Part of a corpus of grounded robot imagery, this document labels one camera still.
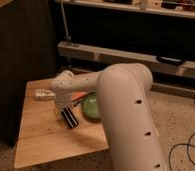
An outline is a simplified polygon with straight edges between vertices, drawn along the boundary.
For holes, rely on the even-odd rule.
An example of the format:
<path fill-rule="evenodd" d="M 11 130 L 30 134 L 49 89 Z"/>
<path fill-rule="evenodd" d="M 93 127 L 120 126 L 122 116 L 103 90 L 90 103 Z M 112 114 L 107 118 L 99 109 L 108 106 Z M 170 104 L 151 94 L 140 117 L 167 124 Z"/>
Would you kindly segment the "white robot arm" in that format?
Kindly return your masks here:
<path fill-rule="evenodd" d="M 140 63 L 114 64 L 75 75 L 63 71 L 51 82 L 55 104 L 63 109 L 71 94 L 94 91 L 115 171 L 167 171 L 146 94 L 153 84 Z"/>

